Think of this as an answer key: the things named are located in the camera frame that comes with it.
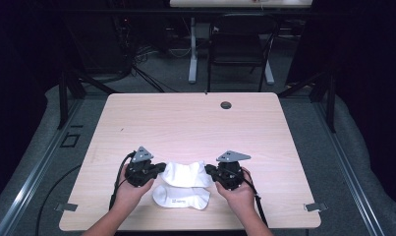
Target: person's left hand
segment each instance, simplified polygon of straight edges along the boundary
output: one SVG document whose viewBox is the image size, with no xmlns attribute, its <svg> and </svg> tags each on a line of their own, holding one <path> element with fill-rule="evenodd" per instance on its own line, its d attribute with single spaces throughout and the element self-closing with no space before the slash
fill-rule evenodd
<svg viewBox="0 0 396 236">
<path fill-rule="evenodd" d="M 118 188 L 115 204 L 112 208 L 124 209 L 131 212 L 140 202 L 141 197 L 151 188 L 154 179 L 150 179 L 145 185 L 135 187 L 125 180 L 125 171 L 128 164 L 124 165 L 120 175 L 120 187 Z"/>
</svg>

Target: chair leg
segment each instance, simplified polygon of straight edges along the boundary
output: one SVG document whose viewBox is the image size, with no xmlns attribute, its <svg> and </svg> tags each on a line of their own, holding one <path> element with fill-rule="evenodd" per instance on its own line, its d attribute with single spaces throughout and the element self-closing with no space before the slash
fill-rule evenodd
<svg viewBox="0 0 396 236">
<path fill-rule="evenodd" d="M 208 62 L 207 65 L 207 87 L 206 87 L 206 92 L 210 92 L 210 74 L 211 74 L 211 65 L 210 62 Z"/>
<path fill-rule="evenodd" d="M 259 85 L 258 85 L 258 92 L 261 91 L 262 89 L 262 84 L 265 81 L 265 68 L 263 67 L 263 70 L 261 72 L 261 79 L 259 80 Z"/>
</svg>

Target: handheld controller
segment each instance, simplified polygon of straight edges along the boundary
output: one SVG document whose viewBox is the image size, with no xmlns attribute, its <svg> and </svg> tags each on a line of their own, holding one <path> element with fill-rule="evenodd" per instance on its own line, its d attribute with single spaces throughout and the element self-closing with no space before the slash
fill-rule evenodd
<svg viewBox="0 0 396 236">
<path fill-rule="evenodd" d="M 164 171 L 166 163 L 151 164 L 152 158 L 154 156 L 144 147 L 140 147 L 138 151 L 135 151 L 125 171 L 125 178 L 128 183 L 141 187 L 151 178 L 157 178 L 158 173 Z"/>
<path fill-rule="evenodd" d="M 204 169 L 213 181 L 218 181 L 225 189 L 235 190 L 244 181 L 244 172 L 238 161 L 250 158 L 249 155 L 228 150 L 216 158 L 218 167 L 207 164 Z"/>
<path fill-rule="evenodd" d="M 131 158 L 131 160 L 127 166 L 124 177 L 128 183 L 135 187 L 141 187 L 151 178 L 157 178 L 158 173 L 163 172 L 166 168 L 166 163 L 151 164 L 151 159 L 154 158 L 154 156 L 144 147 L 140 147 L 138 151 L 129 153 L 122 161 L 118 171 L 117 180 L 114 185 L 114 193 L 109 202 L 109 209 L 114 205 L 117 191 L 120 187 L 121 171 L 128 158 Z"/>
</svg>

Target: table leg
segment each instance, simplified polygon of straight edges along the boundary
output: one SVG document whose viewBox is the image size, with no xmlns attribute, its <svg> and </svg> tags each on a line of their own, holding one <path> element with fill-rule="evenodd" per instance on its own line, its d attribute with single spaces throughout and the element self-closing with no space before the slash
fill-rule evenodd
<svg viewBox="0 0 396 236">
<path fill-rule="evenodd" d="M 197 82 L 198 56 L 195 18 L 191 18 L 191 66 L 189 68 L 189 83 Z"/>
<path fill-rule="evenodd" d="M 274 78 L 273 78 L 273 74 L 271 72 L 270 63 L 268 61 L 267 61 L 267 66 L 265 67 L 265 78 L 266 78 L 267 84 L 269 86 L 274 85 Z"/>
</svg>

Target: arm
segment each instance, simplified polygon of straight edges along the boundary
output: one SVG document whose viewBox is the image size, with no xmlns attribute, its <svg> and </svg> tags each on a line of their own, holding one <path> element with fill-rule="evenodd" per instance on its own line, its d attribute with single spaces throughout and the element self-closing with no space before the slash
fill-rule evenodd
<svg viewBox="0 0 396 236">
<path fill-rule="evenodd" d="M 94 223 L 83 235 L 114 235 L 118 227 L 139 204 L 141 197 L 151 188 L 154 180 L 149 180 L 142 187 L 134 187 L 125 180 L 125 170 L 121 171 L 120 180 L 124 183 L 118 188 L 114 206 Z"/>
<path fill-rule="evenodd" d="M 252 182 L 250 175 L 244 171 L 244 178 Z M 255 211 L 255 197 L 252 188 L 245 182 L 234 191 L 226 190 L 216 182 L 218 193 L 223 196 L 228 206 L 237 215 L 249 236 L 272 236 L 270 229 L 262 222 Z"/>
</svg>

